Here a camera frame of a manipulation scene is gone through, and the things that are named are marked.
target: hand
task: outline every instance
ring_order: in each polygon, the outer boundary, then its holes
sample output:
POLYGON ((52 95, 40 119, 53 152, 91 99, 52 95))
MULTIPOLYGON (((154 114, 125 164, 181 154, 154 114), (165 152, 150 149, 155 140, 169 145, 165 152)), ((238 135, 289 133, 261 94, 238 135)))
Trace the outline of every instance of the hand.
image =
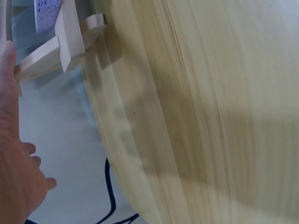
POLYGON ((24 224, 56 180, 45 178, 41 159, 31 157, 36 147, 20 141, 15 60, 14 44, 6 42, 0 56, 0 223, 24 224))

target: curved wooden panel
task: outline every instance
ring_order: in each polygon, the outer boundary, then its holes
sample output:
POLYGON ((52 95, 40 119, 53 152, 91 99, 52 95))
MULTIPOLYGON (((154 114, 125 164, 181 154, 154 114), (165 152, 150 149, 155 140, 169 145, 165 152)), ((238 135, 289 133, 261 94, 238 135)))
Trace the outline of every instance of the curved wooden panel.
POLYGON ((85 85, 150 224, 299 221, 299 5, 102 0, 85 85))

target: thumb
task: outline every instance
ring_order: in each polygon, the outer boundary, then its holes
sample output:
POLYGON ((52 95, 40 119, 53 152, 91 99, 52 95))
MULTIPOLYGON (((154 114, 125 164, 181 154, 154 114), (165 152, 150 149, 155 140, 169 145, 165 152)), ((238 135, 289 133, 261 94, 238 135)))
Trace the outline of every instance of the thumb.
POLYGON ((6 41, 0 56, 0 84, 14 82, 16 51, 12 41, 6 41))
POLYGON ((0 137, 10 133, 19 135, 19 99, 14 83, 16 51, 14 44, 7 41, 0 55, 0 137))

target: cable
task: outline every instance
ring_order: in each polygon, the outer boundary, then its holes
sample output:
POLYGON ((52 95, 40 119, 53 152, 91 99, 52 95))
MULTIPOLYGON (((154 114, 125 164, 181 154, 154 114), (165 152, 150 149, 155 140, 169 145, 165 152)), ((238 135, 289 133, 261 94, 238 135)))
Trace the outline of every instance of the cable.
MULTIPOLYGON (((110 164, 109 164, 108 159, 106 159, 106 163, 105 163, 105 179, 106 179, 106 185, 107 185, 107 189, 108 189, 108 193, 109 193, 109 198, 110 198, 110 203, 111 203, 111 210, 108 213, 108 215, 106 215, 103 219, 101 219, 96 224, 101 224, 102 222, 106 221, 109 217, 112 216, 112 214, 116 210, 116 201, 115 201, 115 197, 114 197, 114 193, 113 193, 113 188, 112 188, 112 184, 111 184, 110 164)), ((117 222, 117 223, 114 223, 114 224, 124 224, 126 222, 129 222, 128 224, 130 224, 133 221, 135 221, 138 217, 139 217, 139 215, 135 214, 135 215, 131 216, 130 218, 124 219, 124 220, 122 220, 120 222, 117 222)))
POLYGON ((110 204, 111 204, 111 210, 104 218, 102 218, 100 221, 98 221, 96 224, 101 224, 102 222, 106 221, 116 210, 116 201, 113 193, 113 188, 111 184, 111 177, 110 177, 110 164, 108 159, 106 159, 105 163, 105 179, 106 179, 106 185, 107 190, 110 198, 110 204))
POLYGON ((129 222, 128 224, 130 224, 130 223, 132 223, 133 221, 135 221, 135 219, 137 219, 138 217, 139 217, 139 215, 138 215, 138 214, 135 214, 135 215, 131 216, 130 218, 124 219, 124 220, 122 220, 122 221, 120 221, 120 222, 113 223, 113 224, 124 224, 124 223, 126 223, 126 222, 129 222))

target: sponge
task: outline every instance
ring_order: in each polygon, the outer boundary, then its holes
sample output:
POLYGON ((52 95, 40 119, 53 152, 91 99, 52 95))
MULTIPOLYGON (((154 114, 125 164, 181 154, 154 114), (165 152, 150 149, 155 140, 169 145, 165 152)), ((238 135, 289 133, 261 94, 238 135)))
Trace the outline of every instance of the sponge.
POLYGON ((36 33, 54 28, 60 5, 61 0, 34 0, 36 33))

